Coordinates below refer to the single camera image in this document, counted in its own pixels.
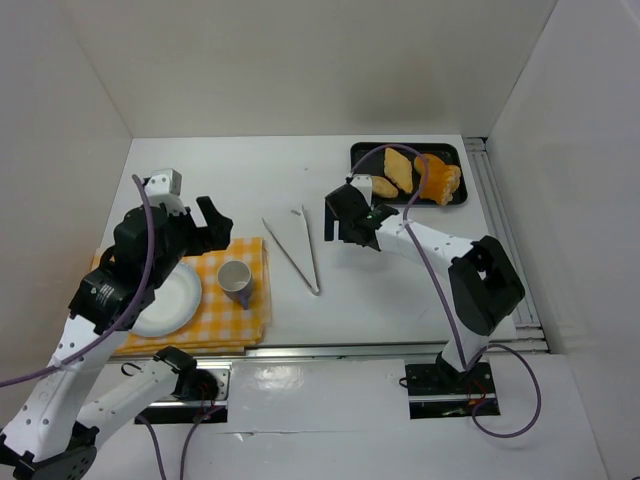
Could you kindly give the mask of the metal tongs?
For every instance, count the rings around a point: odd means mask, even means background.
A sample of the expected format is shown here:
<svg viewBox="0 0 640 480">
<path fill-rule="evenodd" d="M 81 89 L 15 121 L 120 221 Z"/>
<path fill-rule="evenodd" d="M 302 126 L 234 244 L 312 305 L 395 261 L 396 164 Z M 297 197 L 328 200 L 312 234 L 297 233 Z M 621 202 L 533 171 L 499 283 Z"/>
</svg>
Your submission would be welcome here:
<svg viewBox="0 0 640 480">
<path fill-rule="evenodd" d="M 320 296 L 321 285 L 305 206 L 287 207 L 271 218 L 262 218 L 262 223 L 310 293 Z"/>
</svg>

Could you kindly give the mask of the orange croissant bread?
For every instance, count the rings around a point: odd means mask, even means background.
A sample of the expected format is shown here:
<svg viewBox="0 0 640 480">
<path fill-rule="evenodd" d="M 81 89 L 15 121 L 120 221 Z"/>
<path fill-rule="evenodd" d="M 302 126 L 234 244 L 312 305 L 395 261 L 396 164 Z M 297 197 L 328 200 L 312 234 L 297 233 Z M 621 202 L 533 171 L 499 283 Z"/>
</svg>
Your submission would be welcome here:
<svg viewBox="0 0 640 480">
<path fill-rule="evenodd" d="M 426 186 L 420 193 L 420 198 L 435 201 L 439 206 L 445 206 L 453 200 L 454 193 L 458 190 L 461 180 L 461 170 L 455 165 L 448 165 L 443 175 L 425 176 Z"/>
</svg>

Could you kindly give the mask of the oval bread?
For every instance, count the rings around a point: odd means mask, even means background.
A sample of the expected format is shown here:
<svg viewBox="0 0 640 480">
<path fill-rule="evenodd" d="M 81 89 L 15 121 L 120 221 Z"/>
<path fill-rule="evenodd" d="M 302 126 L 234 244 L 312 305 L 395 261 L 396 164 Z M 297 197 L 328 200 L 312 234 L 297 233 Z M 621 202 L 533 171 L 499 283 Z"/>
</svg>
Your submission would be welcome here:
<svg viewBox="0 0 640 480">
<path fill-rule="evenodd" d="M 413 167 L 407 157 L 392 148 L 384 150 L 384 174 L 405 194 L 413 192 Z"/>
</svg>

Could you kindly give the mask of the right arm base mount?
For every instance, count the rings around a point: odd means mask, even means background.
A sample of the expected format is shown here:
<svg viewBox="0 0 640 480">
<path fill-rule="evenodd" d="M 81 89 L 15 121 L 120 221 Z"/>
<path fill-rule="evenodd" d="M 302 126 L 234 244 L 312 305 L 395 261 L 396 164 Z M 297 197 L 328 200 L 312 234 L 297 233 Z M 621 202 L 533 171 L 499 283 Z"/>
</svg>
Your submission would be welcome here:
<svg viewBox="0 0 640 480">
<path fill-rule="evenodd" d="M 475 407 L 478 416 L 499 416 L 492 370 L 481 362 L 455 385 L 446 384 L 437 374 L 436 365 L 407 364 L 405 376 L 398 381 L 408 394 L 412 420 L 470 417 Z"/>
</svg>

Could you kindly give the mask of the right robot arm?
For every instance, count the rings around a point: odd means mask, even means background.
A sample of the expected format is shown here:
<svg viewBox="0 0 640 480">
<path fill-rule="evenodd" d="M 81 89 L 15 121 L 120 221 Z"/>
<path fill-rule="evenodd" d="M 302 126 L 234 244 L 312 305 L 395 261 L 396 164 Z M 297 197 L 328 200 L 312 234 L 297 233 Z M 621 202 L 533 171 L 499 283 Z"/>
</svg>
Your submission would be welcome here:
<svg viewBox="0 0 640 480">
<path fill-rule="evenodd" d="M 457 383 L 487 350 L 497 326 L 523 300 L 523 283 L 496 238 L 455 237 L 409 219 L 406 210 L 374 206 L 366 181 L 349 180 L 325 197 L 325 207 L 338 223 L 339 239 L 426 267 L 452 334 L 436 365 L 445 382 Z"/>
</svg>

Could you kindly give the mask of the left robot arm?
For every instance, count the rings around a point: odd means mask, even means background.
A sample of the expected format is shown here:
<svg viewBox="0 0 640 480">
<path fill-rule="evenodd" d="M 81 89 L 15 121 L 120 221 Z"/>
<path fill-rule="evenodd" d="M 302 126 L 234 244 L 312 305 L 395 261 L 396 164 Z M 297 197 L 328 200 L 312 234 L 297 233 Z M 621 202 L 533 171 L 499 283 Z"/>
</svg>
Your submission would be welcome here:
<svg viewBox="0 0 640 480">
<path fill-rule="evenodd" d="M 103 397 L 87 396 L 156 291 L 185 257 L 226 249 L 233 227 L 207 196 L 189 211 L 145 201 L 114 230 L 114 243 L 79 285 L 49 365 L 14 419 L 1 429 L 1 462 L 16 479 L 81 479 L 99 448 L 152 403 L 171 396 L 211 406 L 219 387 L 189 353 L 160 349 Z"/>
</svg>

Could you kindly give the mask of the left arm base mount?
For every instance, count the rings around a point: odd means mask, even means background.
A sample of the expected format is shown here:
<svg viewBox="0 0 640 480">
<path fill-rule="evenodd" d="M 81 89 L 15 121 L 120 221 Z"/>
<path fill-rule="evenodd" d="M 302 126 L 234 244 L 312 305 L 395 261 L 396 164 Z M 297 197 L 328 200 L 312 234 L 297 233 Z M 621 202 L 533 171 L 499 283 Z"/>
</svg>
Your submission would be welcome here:
<svg viewBox="0 0 640 480">
<path fill-rule="evenodd" d="M 205 415 L 205 424 L 226 423 L 230 373 L 229 366 L 200 370 L 184 397 L 169 395 L 152 403 L 134 423 L 141 425 L 146 420 L 151 425 L 187 425 Z"/>
</svg>

